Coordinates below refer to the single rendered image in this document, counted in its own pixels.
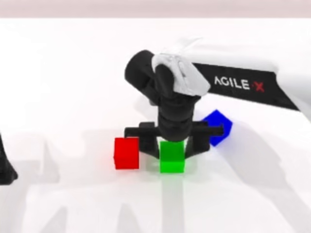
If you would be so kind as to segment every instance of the white surface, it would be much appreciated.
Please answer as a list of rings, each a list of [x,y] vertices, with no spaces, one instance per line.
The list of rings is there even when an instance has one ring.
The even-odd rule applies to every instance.
[[[0,188],[1,233],[309,233],[311,124],[302,114],[213,95],[234,127],[183,175],[115,171],[114,137],[156,118],[126,83],[137,51],[181,36],[310,46],[311,20],[1,20],[0,128],[20,179]]]

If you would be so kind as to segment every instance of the colored block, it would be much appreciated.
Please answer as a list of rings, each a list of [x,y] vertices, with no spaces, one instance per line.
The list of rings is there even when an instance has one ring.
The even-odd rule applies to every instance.
[[[115,138],[115,168],[139,169],[139,139],[135,137]]]
[[[184,141],[160,142],[160,172],[183,173],[185,169]]]
[[[214,147],[221,143],[225,138],[227,138],[231,132],[232,121],[226,118],[221,112],[215,110],[211,114],[209,114],[203,121],[207,121],[209,126],[220,126],[223,124],[224,126],[224,135],[223,136],[211,136],[210,143]]]

